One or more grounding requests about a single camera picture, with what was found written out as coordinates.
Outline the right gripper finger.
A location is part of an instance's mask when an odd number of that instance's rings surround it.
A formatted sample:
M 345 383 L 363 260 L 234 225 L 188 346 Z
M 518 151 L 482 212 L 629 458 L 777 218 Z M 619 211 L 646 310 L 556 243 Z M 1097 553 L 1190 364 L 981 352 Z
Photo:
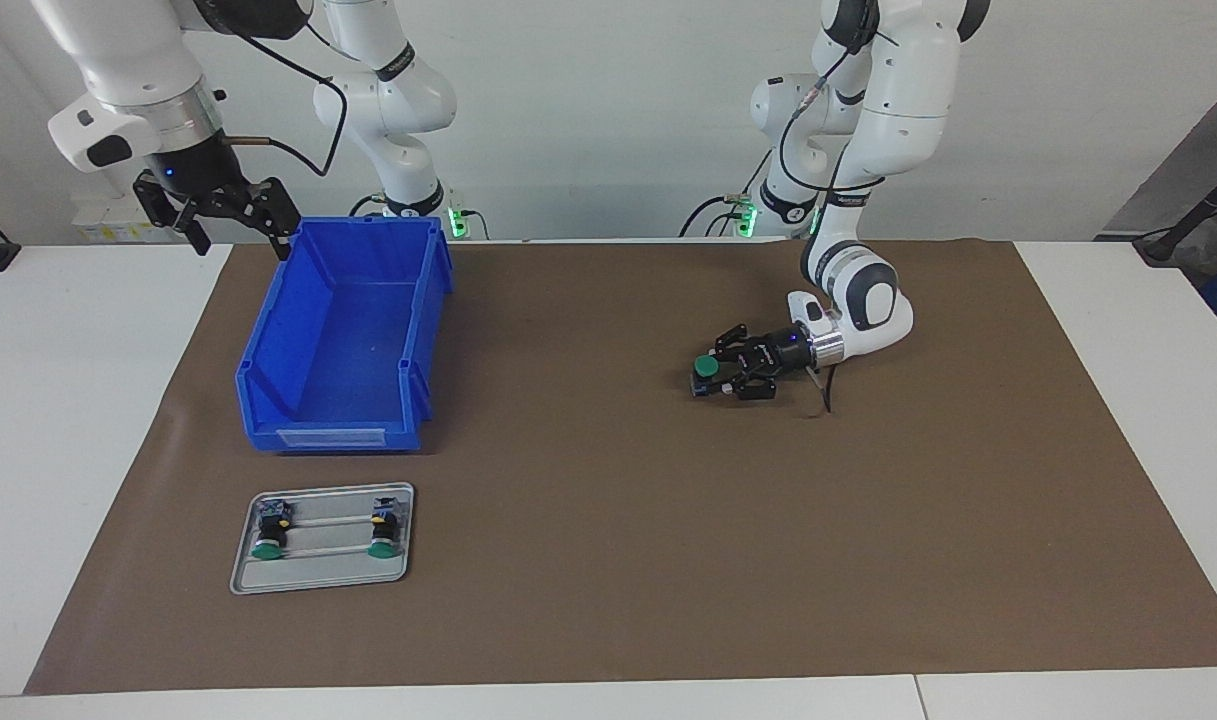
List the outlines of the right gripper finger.
M 301 227 L 301 209 L 279 178 L 260 182 L 228 184 L 232 219 L 264 236 L 279 261 L 288 259 L 291 240 Z
M 133 191 L 148 223 L 183 236 L 198 255 L 207 255 L 212 244 L 209 234 L 206 234 L 196 219 L 197 206 L 192 199 L 187 196 L 178 199 L 166 191 L 156 176 L 138 176 L 133 182 Z

